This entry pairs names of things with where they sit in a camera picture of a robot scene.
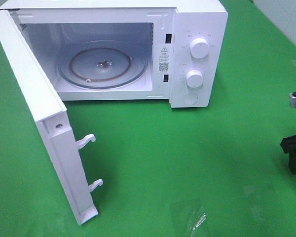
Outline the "upper white microwave knob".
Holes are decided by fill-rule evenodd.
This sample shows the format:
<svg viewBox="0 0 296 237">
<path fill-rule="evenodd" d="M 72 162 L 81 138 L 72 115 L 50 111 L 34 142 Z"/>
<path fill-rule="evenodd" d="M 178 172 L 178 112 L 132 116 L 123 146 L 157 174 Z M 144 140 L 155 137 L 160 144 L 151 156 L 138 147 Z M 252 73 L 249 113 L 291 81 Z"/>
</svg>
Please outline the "upper white microwave knob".
<svg viewBox="0 0 296 237">
<path fill-rule="evenodd" d="M 210 44 L 207 39 L 198 37 L 190 42 L 189 48 L 193 58 L 201 59 L 208 55 Z"/>
</svg>

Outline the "white microwave oven body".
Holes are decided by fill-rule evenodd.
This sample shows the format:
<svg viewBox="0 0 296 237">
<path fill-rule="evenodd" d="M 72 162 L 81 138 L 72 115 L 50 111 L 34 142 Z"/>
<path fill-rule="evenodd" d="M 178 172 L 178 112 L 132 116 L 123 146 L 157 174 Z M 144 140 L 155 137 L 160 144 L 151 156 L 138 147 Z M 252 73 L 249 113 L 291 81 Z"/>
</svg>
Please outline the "white microwave oven body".
<svg viewBox="0 0 296 237">
<path fill-rule="evenodd" d="M 228 13 L 218 0 L 9 0 L 7 10 L 63 101 L 166 99 L 173 108 L 209 104 Z M 203 37 L 209 53 L 193 58 L 189 44 Z M 135 81 L 112 89 L 71 84 L 59 72 L 64 47 L 115 40 L 151 47 L 151 60 Z M 186 74 L 204 77 L 190 88 Z M 196 93 L 188 105 L 184 95 Z"/>
</svg>

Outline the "green table mat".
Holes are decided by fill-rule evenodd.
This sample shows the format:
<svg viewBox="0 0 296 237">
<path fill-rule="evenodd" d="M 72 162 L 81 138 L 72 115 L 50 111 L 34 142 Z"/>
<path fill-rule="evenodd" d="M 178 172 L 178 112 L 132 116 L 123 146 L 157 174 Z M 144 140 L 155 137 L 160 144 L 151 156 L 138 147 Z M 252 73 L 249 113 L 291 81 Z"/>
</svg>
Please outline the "green table mat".
<svg viewBox="0 0 296 237">
<path fill-rule="evenodd" d="M 228 22 L 210 105 L 72 101 L 99 215 L 78 225 L 0 44 L 0 237 L 296 237 L 296 47 L 249 0 Z"/>
</svg>

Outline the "glass microwave turntable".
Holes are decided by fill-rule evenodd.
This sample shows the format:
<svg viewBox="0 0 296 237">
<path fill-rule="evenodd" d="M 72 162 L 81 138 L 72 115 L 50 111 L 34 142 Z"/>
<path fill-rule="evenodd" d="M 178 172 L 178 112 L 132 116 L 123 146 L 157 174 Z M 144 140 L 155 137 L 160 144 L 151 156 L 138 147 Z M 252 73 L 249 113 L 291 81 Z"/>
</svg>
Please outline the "glass microwave turntable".
<svg viewBox="0 0 296 237">
<path fill-rule="evenodd" d="M 59 72 L 73 85 L 112 89 L 138 79 L 151 60 L 151 47 L 98 40 L 64 47 Z"/>
</svg>

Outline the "round door release button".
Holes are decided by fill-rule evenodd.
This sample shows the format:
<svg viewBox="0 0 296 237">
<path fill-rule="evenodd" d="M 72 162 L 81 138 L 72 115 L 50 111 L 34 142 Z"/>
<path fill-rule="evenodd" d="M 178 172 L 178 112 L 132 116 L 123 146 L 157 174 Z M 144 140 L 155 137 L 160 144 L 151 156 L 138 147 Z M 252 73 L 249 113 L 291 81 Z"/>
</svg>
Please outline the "round door release button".
<svg viewBox="0 0 296 237">
<path fill-rule="evenodd" d="M 196 93 L 188 93 L 184 95 L 183 101 L 188 105 L 193 105 L 198 101 L 198 95 Z"/>
</svg>

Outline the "white microwave door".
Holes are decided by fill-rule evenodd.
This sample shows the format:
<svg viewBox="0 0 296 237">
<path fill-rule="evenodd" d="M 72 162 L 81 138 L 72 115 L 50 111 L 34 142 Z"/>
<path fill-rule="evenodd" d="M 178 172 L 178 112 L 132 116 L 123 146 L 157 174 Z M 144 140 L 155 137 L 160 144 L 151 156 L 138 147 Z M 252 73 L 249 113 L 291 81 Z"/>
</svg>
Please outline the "white microwave door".
<svg viewBox="0 0 296 237">
<path fill-rule="evenodd" d="M 87 183 L 79 150 L 94 134 L 76 140 L 67 108 L 7 10 L 0 10 L 0 42 L 31 111 L 68 202 L 79 225 L 98 215 L 91 192 L 102 179 Z"/>
</svg>

